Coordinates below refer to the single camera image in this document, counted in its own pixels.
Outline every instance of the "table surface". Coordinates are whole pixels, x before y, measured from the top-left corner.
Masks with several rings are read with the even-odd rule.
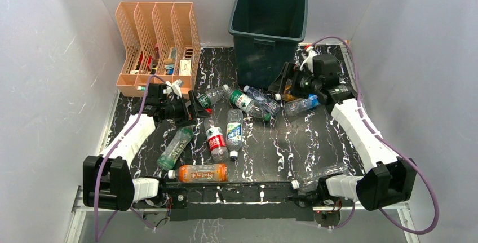
[[[295,60],[302,61],[297,50]],[[318,53],[333,54],[341,63],[342,76],[349,81],[347,67],[344,63],[342,49],[338,45],[316,46]],[[236,81],[237,67],[234,48],[204,48],[196,78],[196,93],[228,84],[239,87]],[[110,127],[108,142],[124,127],[131,107],[140,98],[119,96],[113,123]],[[214,106],[214,116],[220,127],[225,130],[228,110],[236,108],[226,99]],[[264,182],[285,181],[306,176],[314,169],[345,163],[352,174],[362,175],[363,165],[353,144],[327,113],[319,105],[294,118],[285,118],[282,109],[270,123],[244,116],[244,146],[239,152],[238,160],[227,161],[228,181],[230,182]],[[164,152],[176,133],[172,120],[166,120],[149,136],[133,160],[130,171],[133,178],[143,176],[165,177],[166,173],[156,165],[156,160]],[[194,128],[194,137],[187,145],[174,169],[181,165],[212,164],[208,143],[206,141],[203,120],[198,120]]]

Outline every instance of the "dark green trash bin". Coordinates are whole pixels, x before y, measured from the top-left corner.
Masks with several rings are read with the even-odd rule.
[[[229,21],[237,81],[267,88],[304,40],[307,0],[236,0]]]

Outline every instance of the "orange juice bottle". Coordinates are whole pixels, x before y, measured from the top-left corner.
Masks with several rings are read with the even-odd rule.
[[[167,177],[183,183],[227,181],[227,166],[224,163],[211,165],[184,165],[167,172]]]
[[[299,99],[299,98],[296,98],[295,96],[292,96],[290,94],[290,88],[292,86],[290,85],[287,85],[285,87],[285,91],[284,93],[281,95],[281,94],[275,94],[274,95],[274,99],[277,100],[277,101],[280,101],[280,100],[284,100],[285,102],[289,102],[289,101],[293,101],[293,100],[296,100],[296,99]]]

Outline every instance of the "clear plastic bottle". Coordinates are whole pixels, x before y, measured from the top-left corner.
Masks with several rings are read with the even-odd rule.
[[[319,178],[331,174],[350,175],[350,172],[344,163],[313,170],[308,177],[292,180],[292,189],[298,189],[302,193],[314,191],[317,189]]]
[[[271,119],[271,115],[267,113],[263,107],[256,104],[253,99],[243,94],[241,91],[233,90],[227,85],[223,85],[223,90],[224,96],[229,99],[232,104],[236,105],[247,114],[256,118],[262,118],[265,121],[269,121]]]
[[[203,108],[209,108],[216,104],[224,95],[224,91],[221,87],[209,89],[204,94],[200,95],[197,100]]]
[[[244,86],[243,91],[247,94],[248,97],[254,99],[256,103],[263,106],[264,109],[272,115],[277,114],[279,110],[281,109],[281,106],[279,105],[279,103],[275,102],[272,97],[262,93],[256,88],[252,88],[246,85]]]
[[[242,111],[231,109],[227,112],[227,133],[225,143],[229,149],[231,160],[237,159],[238,151],[242,147]]]
[[[302,111],[307,109],[312,109],[313,107],[318,106],[318,99],[316,95],[310,95],[306,99],[297,99],[291,102],[287,102],[284,105],[285,114],[288,117],[296,116]]]
[[[167,177],[183,183],[224,182],[227,181],[227,165],[224,163],[209,165],[184,165],[177,170],[167,172]]]
[[[223,162],[229,157],[229,153],[225,146],[225,140],[222,129],[213,117],[213,110],[208,108],[207,111],[211,117],[204,119],[204,130],[206,130],[207,142],[211,149],[211,155],[216,162]]]
[[[169,143],[164,153],[158,158],[156,164],[163,170],[171,170],[178,160],[179,155],[192,138],[193,130],[191,127],[178,129],[171,143]]]

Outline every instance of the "blue bottle cap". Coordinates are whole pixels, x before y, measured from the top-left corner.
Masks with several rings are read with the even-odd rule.
[[[320,104],[316,95],[309,95],[309,99],[312,101],[312,107],[316,107]]]

